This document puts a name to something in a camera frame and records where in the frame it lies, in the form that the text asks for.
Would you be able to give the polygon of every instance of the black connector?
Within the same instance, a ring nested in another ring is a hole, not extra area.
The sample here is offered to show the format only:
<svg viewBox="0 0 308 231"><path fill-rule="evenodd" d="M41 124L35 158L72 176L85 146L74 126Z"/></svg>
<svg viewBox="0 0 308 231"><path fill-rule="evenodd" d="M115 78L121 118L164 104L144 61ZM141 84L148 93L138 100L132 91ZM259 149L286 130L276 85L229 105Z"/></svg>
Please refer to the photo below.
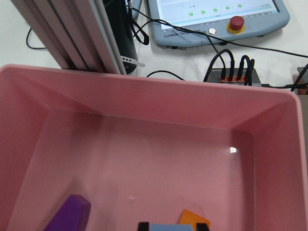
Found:
<svg viewBox="0 0 308 231"><path fill-rule="evenodd" d="M241 60L239 70L237 72L236 81L240 81L244 70L244 61Z"/></svg>
<svg viewBox="0 0 308 231"><path fill-rule="evenodd" d="M249 72L249 75L248 75L248 85L249 86L252 86L252 72L254 70L254 67L255 67L255 60L251 59L248 70L247 70Z"/></svg>
<svg viewBox="0 0 308 231"><path fill-rule="evenodd" d="M228 49L223 49L223 50L219 51L219 52L214 56L214 58L212 59L210 65L209 65L209 67L208 67L208 69L207 69L207 72L206 72L206 74L205 74L205 77L204 77L204 79L203 79L203 82L207 82L207 79L208 79L208 77L210 76L210 73L211 73L211 71L212 71L212 68L213 68L213 65L214 65L216 59L217 59L218 57L220 57L223 53L228 53L229 56L230 56L231 63L230 63L230 73L229 73L229 76L232 76L232 79L233 79L233 74L234 74L234 56L233 56L233 54L232 54L232 52L231 52L230 50L228 50Z"/></svg>
<svg viewBox="0 0 308 231"><path fill-rule="evenodd" d="M233 59L233 60L231 60L231 63L230 63L229 81L233 81L234 65L235 65L235 61Z"/></svg>
<svg viewBox="0 0 308 231"><path fill-rule="evenodd" d="M226 68L224 67L224 68L222 68L222 70L221 70L221 74L220 74L220 79L221 80L225 80L226 79Z"/></svg>

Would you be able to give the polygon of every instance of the white table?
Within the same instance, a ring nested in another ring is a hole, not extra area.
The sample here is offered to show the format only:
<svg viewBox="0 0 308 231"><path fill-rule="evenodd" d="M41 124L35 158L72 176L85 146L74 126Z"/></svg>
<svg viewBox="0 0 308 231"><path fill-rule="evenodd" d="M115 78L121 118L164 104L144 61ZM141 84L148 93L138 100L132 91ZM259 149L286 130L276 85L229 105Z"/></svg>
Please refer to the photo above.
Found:
<svg viewBox="0 0 308 231"><path fill-rule="evenodd" d="M306 0L284 0L291 20L282 30L275 31L262 38L246 38L236 42L286 50L295 53L308 54L308 28L307 12L308 2ZM146 19L141 15L138 22L143 24ZM15 9L9 0L0 0L0 66L5 64L26 64L59 68L48 51L31 50L25 44L29 26ZM34 33L30 37L32 46L43 46ZM178 74L186 80L202 81L207 67L215 55L213 48L209 45L187 48L186 50L171 50L159 48L152 39L148 46L136 44L139 61L146 67L139 67L133 74L146 76L155 70L168 70ZM274 86L291 84L292 78L298 73L296 68L305 66L308 59L276 53L272 51L261 51L251 48L236 47L233 45L220 46L219 50L228 48L235 57L236 66L242 55L247 54L256 61L257 70L262 83L270 83ZM214 67L222 67L219 60ZM174 78L168 74L159 73L153 77Z"/></svg>

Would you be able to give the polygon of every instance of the yellow button base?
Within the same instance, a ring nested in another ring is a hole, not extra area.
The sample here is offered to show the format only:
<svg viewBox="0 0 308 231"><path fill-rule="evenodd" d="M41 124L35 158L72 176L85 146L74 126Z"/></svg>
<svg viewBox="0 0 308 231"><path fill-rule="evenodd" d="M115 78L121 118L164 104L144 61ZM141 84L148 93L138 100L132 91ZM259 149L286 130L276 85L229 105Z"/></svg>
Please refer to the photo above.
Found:
<svg viewBox="0 0 308 231"><path fill-rule="evenodd" d="M228 24L227 24L227 30L228 30L230 33L232 33L232 34L240 34L240 33L242 33L242 32L245 30L245 26L243 26L242 29L240 29L240 30L232 30L232 29L230 28L230 23L228 23Z"/></svg>
<svg viewBox="0 0 308 231"><path fill-rule="evenodd" d="M196 231L197 223L205 223L210 227L211 222L197 214L192 213L191 211L184 209L182 216L180 218L179 224L189 224L192 226L193 231Z"/></svg>

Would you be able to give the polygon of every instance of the light blue block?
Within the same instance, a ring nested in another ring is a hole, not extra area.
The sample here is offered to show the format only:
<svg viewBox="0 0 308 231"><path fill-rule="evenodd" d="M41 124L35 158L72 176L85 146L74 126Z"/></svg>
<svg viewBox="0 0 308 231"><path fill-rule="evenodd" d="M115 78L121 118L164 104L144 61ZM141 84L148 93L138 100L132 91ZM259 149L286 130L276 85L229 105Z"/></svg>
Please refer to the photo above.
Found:
<svg viewBox="0 0 308 231"><path fill-rule="evenodd" d="M193 231L191 225L152 224L150 231Z"/></svg>

